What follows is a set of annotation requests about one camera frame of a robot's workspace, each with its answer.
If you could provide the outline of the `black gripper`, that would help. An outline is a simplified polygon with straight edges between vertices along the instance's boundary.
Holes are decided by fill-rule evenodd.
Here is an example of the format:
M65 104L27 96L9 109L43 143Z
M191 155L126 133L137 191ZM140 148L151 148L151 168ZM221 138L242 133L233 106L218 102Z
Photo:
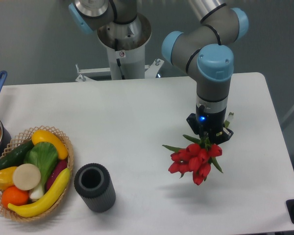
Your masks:
M211 143L221 144L231 139L233 131L225 127L226 108L221 111L209 111L203 104L196 106L186 121L200 140L207 137Z

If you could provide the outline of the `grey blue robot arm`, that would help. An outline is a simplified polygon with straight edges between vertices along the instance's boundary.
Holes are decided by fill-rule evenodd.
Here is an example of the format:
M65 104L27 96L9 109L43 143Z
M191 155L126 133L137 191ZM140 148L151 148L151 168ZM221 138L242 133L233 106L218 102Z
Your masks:
M233 132L225 114L234 71L229 44L244 36L249 21L244 11L222 0L192 0L200 27L190 34L173 31L162 42L162 55L196 82L196 112L187 122L202 139L220 144ZM107 50L114 80L145 78L145 46L151 37L148 19L135 0L75 0L69 12L86 34L96 33Z

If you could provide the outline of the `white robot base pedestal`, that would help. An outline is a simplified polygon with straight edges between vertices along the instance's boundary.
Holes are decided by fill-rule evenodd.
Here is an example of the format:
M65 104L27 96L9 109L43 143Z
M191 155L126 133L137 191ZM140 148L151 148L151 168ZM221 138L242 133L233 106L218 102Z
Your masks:
M110 76L112 80L159 78L164 61L156 58L150 65L145 64L145 48L151 38L148 19L138 13L128 24L110 22L97 30L100 43L107 51L108 68L79 69L77 82L91 81L92 78Z

